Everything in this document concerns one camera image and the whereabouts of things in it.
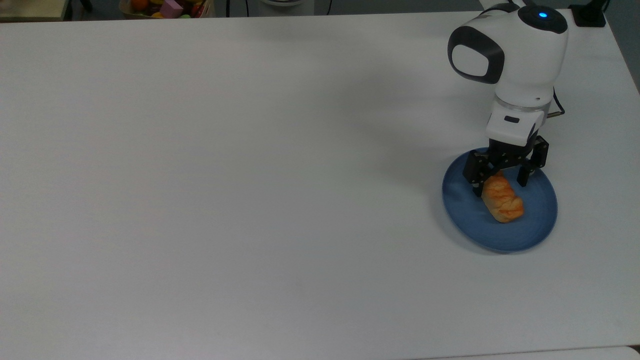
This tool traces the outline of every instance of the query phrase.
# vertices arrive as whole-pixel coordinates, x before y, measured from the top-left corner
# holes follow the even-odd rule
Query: plate
[[[531,174],[525,187],[516,181],[520,167],[503,170],[516,195],[522,198],[524,215],[502,224],[462,176],[467,156],[466,152],[455,159],[442,181],[444,206],[456,227],[478,245],[496,252],[524,251],[541,243],[554,228],[558,214],[556,193],[542,170]]]

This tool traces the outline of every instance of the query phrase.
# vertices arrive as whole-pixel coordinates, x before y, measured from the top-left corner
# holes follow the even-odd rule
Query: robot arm
[[[525,186],[529,174],[544,166],[548,144],[538,130],[553,98],[567,28],[564,17],[552,8],[500,3],[451,34],[448,53],[453,69],[464,78],[496,84],[486,127],[488,152],[470,153],[465,168],[478,196],[484,181],[501,168],[521,165],[518,182]]]

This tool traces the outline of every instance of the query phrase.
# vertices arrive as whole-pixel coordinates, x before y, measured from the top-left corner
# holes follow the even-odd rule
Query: table surface
[[[9,10],[0,10],[0,21],[62,21],[68,0],[12,0]]]
[[[475,15],[0,25],[0,357],[640,343],[640,97],[609,28],[570,26],[548,239],[498,255],[447,218],[493,97],[447,61]]]

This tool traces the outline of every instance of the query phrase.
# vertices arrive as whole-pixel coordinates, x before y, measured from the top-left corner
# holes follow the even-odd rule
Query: floor
[[[216,13],[225,13],[225,0],[213,0]],[[250,16],[256,15],[256,1],[248,0]],[[354,13],[402,13],[480,10],[477,0],[315,0],[316,13],[326,13],[331,1],[332,15]],[[122,20],[120,0],[91,0],[93,11],[82,9],[79,0],[71,0],[74,20]],[[536,0],[537,4],[567,8],[588,0]],[[231,16],[246,16],[244,0],[231,0]],[[640,88],[640,0],[611,0],[607,19],[627,61],[631,76]]]

